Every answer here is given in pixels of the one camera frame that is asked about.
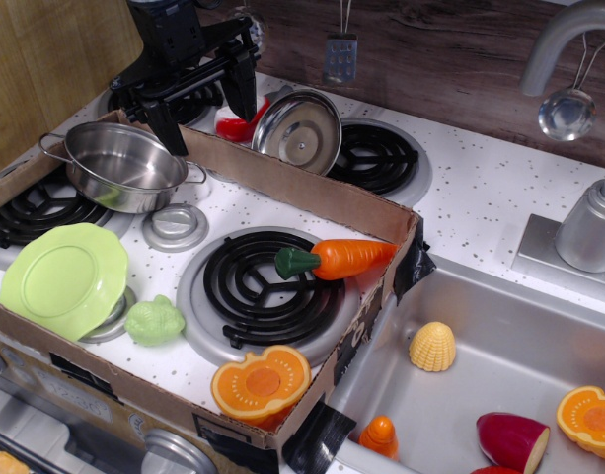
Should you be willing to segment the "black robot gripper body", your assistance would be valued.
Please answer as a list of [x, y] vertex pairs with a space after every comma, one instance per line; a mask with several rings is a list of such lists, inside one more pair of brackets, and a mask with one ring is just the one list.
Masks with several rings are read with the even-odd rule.
[[250, 59], [256, 67], [247, 17], [202, 25], [197, 10], [212, 9], [216, 1], [128, 1], [128, 11], [143, 43], [139, 57], [114, 77], [110, 88], [127, 111], [140, 101], [171, 102], [220, 82], [231, 61]]

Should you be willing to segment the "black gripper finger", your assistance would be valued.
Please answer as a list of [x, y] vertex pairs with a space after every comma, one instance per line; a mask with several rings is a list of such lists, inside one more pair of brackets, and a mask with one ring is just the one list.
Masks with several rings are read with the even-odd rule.
[[165, 101], [142, 99], [140, 105], [153, 133], [174, 156], [187, 156], [188, 149], [170, 106]]
[[257, 113], [256, 76], [250, 59], [231, 61], [220, 80], [231, 111], [244, 121]]

